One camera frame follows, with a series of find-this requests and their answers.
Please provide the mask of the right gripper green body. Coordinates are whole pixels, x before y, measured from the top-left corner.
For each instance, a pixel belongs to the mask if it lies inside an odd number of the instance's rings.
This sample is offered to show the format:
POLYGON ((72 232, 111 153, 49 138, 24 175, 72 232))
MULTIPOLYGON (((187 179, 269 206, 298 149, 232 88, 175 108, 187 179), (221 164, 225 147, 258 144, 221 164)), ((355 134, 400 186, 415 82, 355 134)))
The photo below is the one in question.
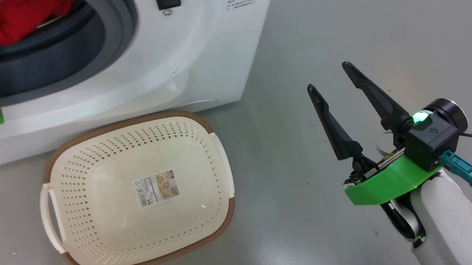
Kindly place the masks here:
POLYGON ((379 205, 409 193, 438 172, 441 152, 430 153, 430 170, 412 161, 404 148, 396 148, 364 177, 352 172, 344 183, 345 194, 354 205, 379 205))

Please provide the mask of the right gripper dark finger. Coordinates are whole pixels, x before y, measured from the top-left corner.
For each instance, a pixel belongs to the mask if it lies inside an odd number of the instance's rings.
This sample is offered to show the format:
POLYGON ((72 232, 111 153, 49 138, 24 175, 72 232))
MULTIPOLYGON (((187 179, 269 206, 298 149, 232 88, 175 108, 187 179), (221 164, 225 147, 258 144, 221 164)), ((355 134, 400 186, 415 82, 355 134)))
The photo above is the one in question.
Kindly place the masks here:
POLYGON ((383 89, 368 79, 356 66, 349 61, 342 63, 342 68, 353 83, 355 88, 361 90, 381 119, 384 130, 398 134, 412 125, 413 118, 391 98, 383 89))
POLYGON ((338 160, 351 158, 354 172, 376 169, 376 163, 363 155, 363 148, 359 142, 353 140, 331 114, 329 104, 318 92, 318 89, 309 84, 307 90, 336 158, 338 160))

